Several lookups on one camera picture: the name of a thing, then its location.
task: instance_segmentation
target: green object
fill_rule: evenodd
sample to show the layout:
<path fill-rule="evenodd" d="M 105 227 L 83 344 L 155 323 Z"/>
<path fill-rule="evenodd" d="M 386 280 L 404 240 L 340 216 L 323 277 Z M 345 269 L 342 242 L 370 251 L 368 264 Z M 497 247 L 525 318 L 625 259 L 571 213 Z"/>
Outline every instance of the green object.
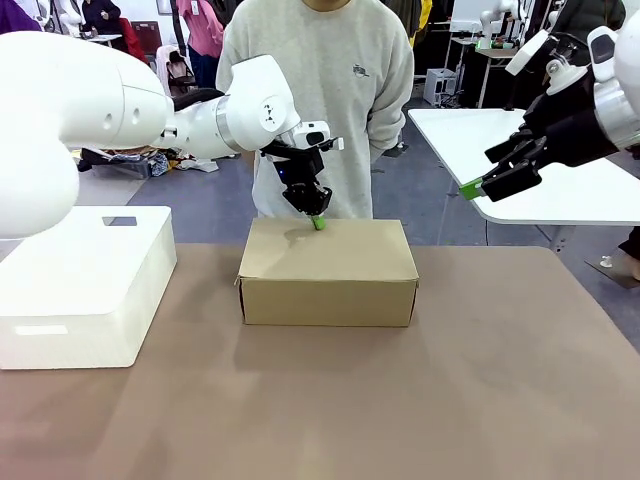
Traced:
<path fill-rule="evenodd" d="M 319 215 L 311 217 L 311 221 L 313 222 L 313 226 L 316 230 L 324 230 L 327 226 L 327 222 L 325 221 L 324 217 L 321 217 Z"/>
<path fill-rule="evenodd" d="M 474 198 L 482 197 L 484 192 L 482 191 L 482 177 L 465 183 L 460 187 L 460 193 L 467 200 L 473 200 Z"/>

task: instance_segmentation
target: table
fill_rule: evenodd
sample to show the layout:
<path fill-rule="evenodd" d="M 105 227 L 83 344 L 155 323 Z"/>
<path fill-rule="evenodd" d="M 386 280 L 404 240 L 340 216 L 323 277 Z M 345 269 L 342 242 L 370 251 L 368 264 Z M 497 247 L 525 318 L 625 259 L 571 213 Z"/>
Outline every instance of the table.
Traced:
<path fill-rule="evenodd" d="M 111 45 L 111 42 L 113 40 L 116 40 L 118 38 L 122 38 L 122 35 L 98 35 L 97 37 L 93 37 L 93 38 L 87 38 L 87 40 L 89 42 L 95 42 L 95 43 L 106 43 L 109 47 L 113 47 L 113 45 Z"/>
<path fill-rule="evenodd" d="M 243 326 L 241 254 L 178 245 L 131 369 L 0 373 L 0 478 L 637 478 L 640 359 L 549 251 L 414 249 L 408 329 Z"/>
<path fill-rule="evenodd" d="M 485 57 L 487 57 L 487 68 L 484 71 L 484 79 L 482 80 L 482 90 L 480 90 L 480 100 L 478 101 L 478 108 L 482 108 L 482 105 L 484 104 L 484 95 L 485 93 L 487 93 L 487 83 L 489 83 L 489 72 L 491 71 L 491 65 L 493 61 L 495 60 L 497 62 L 497 64 L 494 65 L 494 67 L 500 67 L 500 68 L 505 67 L 507 63 L 509 63 L 507 60 L 511 60 L 513 57 L 515 57 L 518 50 L 515 48 L 510 48 L 506 50 L 501 48 L 492 48 L 492 49 L 476 50 L 476 52 L 478 52 L 480 55 L 484 55 Z"/>
<path fill-rule="evenodd" d="M 449 199 L 457 195 L 456 184 L 491 170 L 493 164 L 484 151 L 517 131 L 522 115 L 522 110 L 501 109 L 409 111 L 452 176 L 443 221 Z M 640 181 L 610 161 L 601 159 L 575 169 L 552 164 L 540 175 L 543 182 L 535 188 L 495 203 L 477 198 L 473 206 L 495 223 L 557 226 L 550 247 L 558 253 L 576 225 L 640 225 Z"/>

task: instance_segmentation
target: white table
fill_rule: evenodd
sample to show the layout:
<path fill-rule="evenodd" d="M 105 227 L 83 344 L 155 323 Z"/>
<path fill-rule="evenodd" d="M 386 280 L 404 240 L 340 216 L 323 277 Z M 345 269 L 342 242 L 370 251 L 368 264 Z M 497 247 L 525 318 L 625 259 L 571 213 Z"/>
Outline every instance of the white table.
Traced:
<path fill-rule="evenodd" d="M 522 124 L 522 110 L 410 110 L 409 116 L 452 176 L 447 203 L 463 185 L 494 166 L 484 155 Z M 576 225 L 640 225 L 640 181 L 600 159 L 578 168 L 551 164 L 540 171 L 542 184 L 500 202 L 472 200 L 488 221 L 554 225 L 550 247 L 560 252 Z M 447 203 L 443 212 L 446 215 Z"/>
<path fill-rule="evenodd" d="M 111 42 L 118 38 L 122 38 L 122 35 L 98 35 L 97 37 L 87 38 L 87 40 L 94 43 L 106 43 L 109 47 L 113 47 L 113 45 L 111 45 Z"/>
<path fill-rule="evenodd" d="M 508 61 L 511 61 L 511 59 L 516 56 L 518 50 L 516 50 L 515 48 L 491 48 L 476 50 L 476 52 L 487 57 L 487 68 L 484 71 L 482 89 L 480 90 L 480 100 L 478 100 L 478 108 L 482 108 L 482 105 L 484 104 L 484 95 L 487 93 L 487 83 L 489 82 L 489 73 L 491 72 L 491 67 L 506 67 Z"/>

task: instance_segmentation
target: black cable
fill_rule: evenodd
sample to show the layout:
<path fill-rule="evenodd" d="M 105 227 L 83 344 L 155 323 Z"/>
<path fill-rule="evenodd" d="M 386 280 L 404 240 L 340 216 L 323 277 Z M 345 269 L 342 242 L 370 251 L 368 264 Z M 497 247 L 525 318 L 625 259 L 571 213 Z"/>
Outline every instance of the black cable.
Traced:
<path fill-rule="evenodd" d="M 589 48 L 589 45 L 587 45 L 587 42 L 585 42 L 584 40 L 579 39 L 578 37 L 576 37 L 572 33 L 552 32 L 551 35 L 553 35 L 554 37 L 568 38 L 569 40 L 573 40 L 574 42 L 579 43 L 580 45 L 582 45 L 585 48 Z"/>
<path fill-rule="evenodd" d="M 215 88 L 199 88 L 192 90 L 189 93 L 185 93 L 179 97 L 173 99 L 173 111 L 179 112 L 191 105 L 195 105 L 199 102 L 208 102 L 215 98 L 223 97 L 224 93 L 216 90 Z"/>

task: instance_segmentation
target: white plastic bin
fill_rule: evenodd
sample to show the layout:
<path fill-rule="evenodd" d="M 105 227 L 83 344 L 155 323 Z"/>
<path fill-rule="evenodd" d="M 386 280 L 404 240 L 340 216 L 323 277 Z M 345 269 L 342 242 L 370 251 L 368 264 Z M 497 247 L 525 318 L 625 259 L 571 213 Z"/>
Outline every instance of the white plastic bin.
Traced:
<path fill-rule="evenodd" d="M 169 208 L 75 207 L 0 263 L 0 368 L 133 365 L 175 264 Z"/>

